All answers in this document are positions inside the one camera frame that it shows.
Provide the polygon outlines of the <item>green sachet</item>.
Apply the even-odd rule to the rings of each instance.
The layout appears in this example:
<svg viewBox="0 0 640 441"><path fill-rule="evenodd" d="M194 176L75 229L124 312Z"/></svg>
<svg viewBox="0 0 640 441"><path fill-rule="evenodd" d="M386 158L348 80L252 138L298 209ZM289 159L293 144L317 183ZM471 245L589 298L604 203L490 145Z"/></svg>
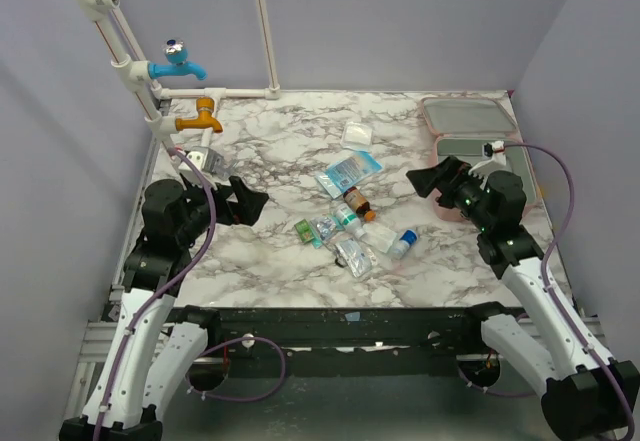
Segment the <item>green sachet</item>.
<svg viewBox="0 0 640 441"><path fill-rule="evenodd" d="M315 241L314 232L311 225L306 219L302 219L294 225L295 231L303 244L313 243Z"/></svg>

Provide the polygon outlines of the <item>pink medicine kit case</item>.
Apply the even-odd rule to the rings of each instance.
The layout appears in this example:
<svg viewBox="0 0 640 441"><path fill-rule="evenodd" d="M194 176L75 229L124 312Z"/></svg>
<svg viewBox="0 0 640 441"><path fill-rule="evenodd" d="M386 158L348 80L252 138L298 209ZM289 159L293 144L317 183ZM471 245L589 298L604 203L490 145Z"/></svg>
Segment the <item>pink medicine kit case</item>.
<svg viewBox="0 0 640 441"><path fill-rule="evenodd" d="M538 201L538 190L525 149L510 147L498 156L496 163L484 153L484 146L496 141L510 145L522 141L515 118L499 101L486 97L424 97L419 108L429 131L435 136L427 165L433 167L448 156L474 166L487 175L504 169L522 179L527 201L524 212L529 213Z"/></svg>

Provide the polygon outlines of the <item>brown medicine bottle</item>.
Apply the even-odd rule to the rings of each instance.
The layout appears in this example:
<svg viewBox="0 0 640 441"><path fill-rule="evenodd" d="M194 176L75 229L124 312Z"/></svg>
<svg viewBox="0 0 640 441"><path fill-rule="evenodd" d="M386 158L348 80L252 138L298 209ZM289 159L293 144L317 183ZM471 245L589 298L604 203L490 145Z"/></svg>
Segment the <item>brown medicine bottle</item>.
<svg viewBox="0 0 640 441"><path fill-rule="evenodd" d="M352 186L343 193L345 203L365 222L371 222L376 218L376 213L371 208L370 202L361 191Z"/></svg>

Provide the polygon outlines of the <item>blue wipes packet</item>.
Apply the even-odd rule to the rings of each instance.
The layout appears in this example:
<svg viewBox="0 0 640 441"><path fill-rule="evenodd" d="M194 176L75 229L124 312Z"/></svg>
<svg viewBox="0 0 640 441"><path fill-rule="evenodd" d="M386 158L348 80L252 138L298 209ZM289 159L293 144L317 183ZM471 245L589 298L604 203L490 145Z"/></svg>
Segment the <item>blue wipes packet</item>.
<svg viewBox="0 0 640 441"><path fill-rule="evenodd" d="M338 161L323 172L315 175L316 182L332 198L341 197L348 189L382 170L371 154L354 151L345 159Z"/></svg>

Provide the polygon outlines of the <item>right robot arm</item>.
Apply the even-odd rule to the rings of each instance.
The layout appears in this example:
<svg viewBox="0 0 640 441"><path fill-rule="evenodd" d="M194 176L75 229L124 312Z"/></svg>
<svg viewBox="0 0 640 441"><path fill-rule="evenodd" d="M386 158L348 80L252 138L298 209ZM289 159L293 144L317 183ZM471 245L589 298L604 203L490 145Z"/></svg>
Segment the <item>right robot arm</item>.
<svg viewBox="0 0 640 441"><path fill-rule="evenodd" d="M586 326L553 280L540 246L522 225L526 203L519 176L499 170L482 179L453 156L406 174L417 195L457 209L478 229L483 261L520 301L538 335L532 337L500 304L468 309L460 328L469 351L501 355L540 400L545 420L561 440L623 429L633 438L639 372L618 361Z"/></svg>

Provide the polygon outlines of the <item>green capped white bottle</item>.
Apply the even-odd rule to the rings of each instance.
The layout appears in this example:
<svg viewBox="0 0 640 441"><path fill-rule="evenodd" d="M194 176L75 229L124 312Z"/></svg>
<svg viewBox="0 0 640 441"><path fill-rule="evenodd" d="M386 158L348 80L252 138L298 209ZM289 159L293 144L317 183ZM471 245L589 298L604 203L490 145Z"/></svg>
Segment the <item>green capped white bottle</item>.
<svg viewBox="0 0 640 441"><path fill-rule="evenodd" d="M346 203L338 205L333 214L343 230L356 239L361 239L366 235L360 218Z"/></svg>

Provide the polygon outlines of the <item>blue capped small bottle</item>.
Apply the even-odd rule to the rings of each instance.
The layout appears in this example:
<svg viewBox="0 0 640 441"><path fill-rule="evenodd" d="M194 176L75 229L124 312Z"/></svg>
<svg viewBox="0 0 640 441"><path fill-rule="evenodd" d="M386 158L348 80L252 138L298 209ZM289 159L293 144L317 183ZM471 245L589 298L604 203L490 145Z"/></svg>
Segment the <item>blue capped small bottle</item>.
<svg viewBox="0 0 640 441"><path fill-rule="evenodd" d="M402 259L416 243L418 235L414 230L407 229L390 247L388 254L394 259Z"/></svg>

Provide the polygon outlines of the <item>white gauze packet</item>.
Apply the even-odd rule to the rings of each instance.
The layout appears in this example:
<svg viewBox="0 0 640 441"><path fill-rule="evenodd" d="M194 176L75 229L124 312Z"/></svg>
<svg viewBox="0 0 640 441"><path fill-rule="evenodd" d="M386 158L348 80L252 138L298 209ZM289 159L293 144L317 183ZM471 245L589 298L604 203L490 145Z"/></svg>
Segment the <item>white gauze packet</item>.
<svg viewBox="0 0 640 441"><path fill-rule="evenodd" d="M348 122L345 124L341 146L354 151L369 151L373 141L373 128L367 124Z"/></svg>

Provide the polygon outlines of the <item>pill blister bag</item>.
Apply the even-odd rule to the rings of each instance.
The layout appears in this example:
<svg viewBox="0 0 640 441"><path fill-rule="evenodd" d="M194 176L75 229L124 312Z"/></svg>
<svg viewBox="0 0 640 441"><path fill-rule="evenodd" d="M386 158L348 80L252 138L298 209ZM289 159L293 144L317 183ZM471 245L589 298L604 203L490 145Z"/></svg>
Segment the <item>pill blister bag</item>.
<svg viewBox="0 0 640 441"><path fill-rule="evenodd" d="M337 233L344 230L338 219L333 215L322 215L308 221L313 234L312 245L321 248Z"/></svg>

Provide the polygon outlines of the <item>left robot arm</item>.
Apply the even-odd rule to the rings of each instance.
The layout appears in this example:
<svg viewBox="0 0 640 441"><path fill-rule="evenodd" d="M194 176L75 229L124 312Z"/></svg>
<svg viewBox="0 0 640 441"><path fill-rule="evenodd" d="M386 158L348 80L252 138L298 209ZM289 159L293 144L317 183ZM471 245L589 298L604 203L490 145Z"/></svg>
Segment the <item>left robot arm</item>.
<svg viewBox="0 0 640 441"><path fill-rule="evenodd" d="M163 179L144 191L143 226L123 265L124 292L100 377L62 440L159 440L163 418L197 355L223 339L214 308L175 305L186 274L203 258L218 225L254 225L267 203L238 176L198 186Z"/></svg>

